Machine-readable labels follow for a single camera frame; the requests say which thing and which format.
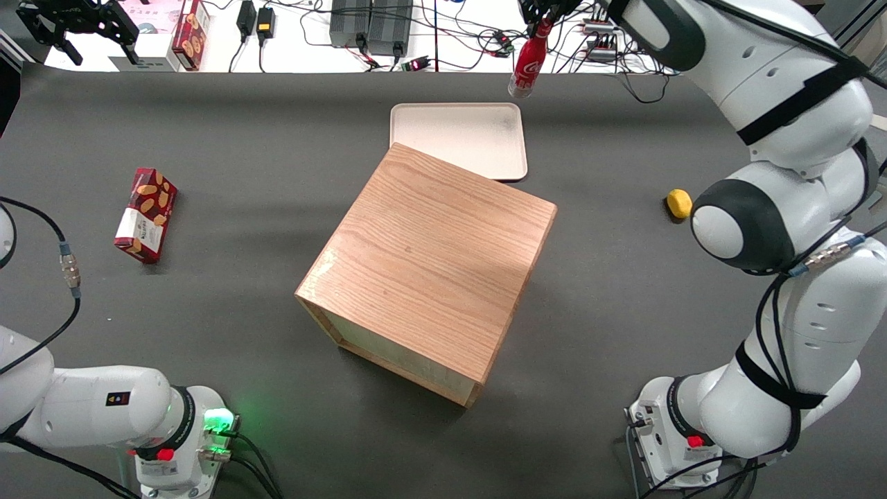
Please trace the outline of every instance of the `wood grain surface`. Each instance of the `wood grain surface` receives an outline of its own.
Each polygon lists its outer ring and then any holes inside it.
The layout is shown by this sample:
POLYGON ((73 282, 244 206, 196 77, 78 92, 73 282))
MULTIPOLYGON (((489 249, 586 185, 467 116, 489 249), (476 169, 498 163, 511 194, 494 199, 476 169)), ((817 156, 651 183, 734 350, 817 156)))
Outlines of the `wood grain surface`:
POLYGON ((295 294, 483 384, 556 211, 395 144, 295 294))

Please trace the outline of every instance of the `white tray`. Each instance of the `white tray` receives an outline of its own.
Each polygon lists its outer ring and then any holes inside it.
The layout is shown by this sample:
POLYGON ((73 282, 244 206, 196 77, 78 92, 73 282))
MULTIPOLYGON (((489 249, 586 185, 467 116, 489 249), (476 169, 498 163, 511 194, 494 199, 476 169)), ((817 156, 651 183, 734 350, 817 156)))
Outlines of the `white tray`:
POLYGON ((514 104, 398 104, 389 144, 398 142, 486 178, 527 176, 521 109, 514 104))

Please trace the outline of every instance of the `white table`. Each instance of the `white table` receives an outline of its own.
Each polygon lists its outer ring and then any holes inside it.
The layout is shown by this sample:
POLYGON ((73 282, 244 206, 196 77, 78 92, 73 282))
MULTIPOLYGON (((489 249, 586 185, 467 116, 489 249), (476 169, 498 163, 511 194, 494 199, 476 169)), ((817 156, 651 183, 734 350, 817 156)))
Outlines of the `white table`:
MULTIPOLYGON (((256 9, 266 4, 264 1, 254 0, 256 9)), ((320 10, 328 11, 332 3, 327 0, 320 10)), ((240 1, 232 0, 227 8, 218 8, 212 4, 205 4, 212 18, 206 52, 204 53, 201 72, 223 73, 228 71, 232 56, 240 45, 239 31, 235 26, 238 16, 240 1)), ((270 3, 277 14, 277 26, 275 37, 265 43, 263 51, 263 68, 268 73, 358 73, 366 71, 365 62, 349 53, 343 48, 312 46, 312 44, 329 44, 329 13, 311 12, 313 8, 307 2, 286 6, 270 3)), ((411 26, 411 40, 408 52, 403 61, 419 56, 435 57, 435 30, 432 26, 425 26, 426 19, 429 25, 434 24, 434 0, 416 0, 413 9, 413 22, 411 26)), ((480 49, 476 38, 471 36, 452 36, 444 32, 446 29, 469 31, 475 34, 481 33, 485 26, 502 30, 512 29, 524 31, 526 25, 518 8, 516 0, 465 0, 464 3, 455 3, 437 0, 438 26, 438 54, 442 61, 446 61, 462 67, 472 67, 471 71, 480 73, 511 73, 514 59, 499 59, 491 55, 483 55, 475 51, 480 49), (458 15, 461 29, 452 17, 458 15)), ((582 44, 585 36, 581 33, 579 24, 582 22, 582 14, 578 14, 563 24, 561 44, 559 51, 565 56, 574 53, 582 44)), ((555 27, 549 36, 549 46, 554 47, 558 39, 561 27, 555 27)), ((625 47, 625 35, 618 35, 620 50, 625 47)), ((83 55, 83 64, 75 66, 67 56, 56 49, 52 49, 45 64, 51 67, 69 69, 72 71, 106 71, 115 72, 117 68, 108 59, 109 55, 120 56, 120 47, 98 35, 69 34, 68 39, 83 55)), ((523 40, 514 43, 517 53, 523 40)), ((379 64, 390 65, 391 57, 374 57, 379 64)), ((557 57, 550 54, 543 66, 543 72, 550 73, 562 68, 566 57, 557 57)), ((632 72, 644 72, 653 68, 653 62, 648 56, 629 55, 625 58, 626 66, 632 72)), ((562 72, 569 71, 569 63, 562 72)), ((612 64, 595 64, 584 62, 581 67, 576 62, 574 69, 580 73, 614 73, 616 68, 612 64)), ((388 68, 376 71, 387 71, 388 68)), ((465 71, 449 64, 439 64, 440 71, 465 71)), ((247 45, 238 56, 234 72, 258 73, 259 69, 259 44, 255 35, 250 36, 247 45)))

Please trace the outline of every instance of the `red cookie box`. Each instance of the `red cookie box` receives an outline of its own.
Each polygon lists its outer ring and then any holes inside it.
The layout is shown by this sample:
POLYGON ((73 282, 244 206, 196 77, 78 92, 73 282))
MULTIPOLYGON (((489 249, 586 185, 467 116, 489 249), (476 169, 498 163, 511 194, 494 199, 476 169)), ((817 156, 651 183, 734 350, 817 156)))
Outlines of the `red cookie box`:
POLYGON ((206 50, 209 14, 200 0, 185 0, 173 36, 172 52, 185 71, 198 71, 206 50))
POLYGON ((130 204, 117 226, 114 246, 144 264, 157 263, 177 193, 176 186, 156 169, 137 169, 130 204))

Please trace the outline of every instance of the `red button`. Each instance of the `red button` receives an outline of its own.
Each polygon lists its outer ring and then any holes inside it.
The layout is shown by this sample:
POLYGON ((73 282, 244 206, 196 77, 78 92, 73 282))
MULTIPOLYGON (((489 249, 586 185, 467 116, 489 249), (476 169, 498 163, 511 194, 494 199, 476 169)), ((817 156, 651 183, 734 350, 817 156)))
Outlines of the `red button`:
POLYGON ((689 445, 690 448, 702 447, 705 445, 705 440, 699 435, 690 435, 687 437, 687 445, 689 445))
POLYGON ((176 453, 171 448, 162 448, 157 451, 157 460, 158 461, 172 461, 172 456, 176 453))

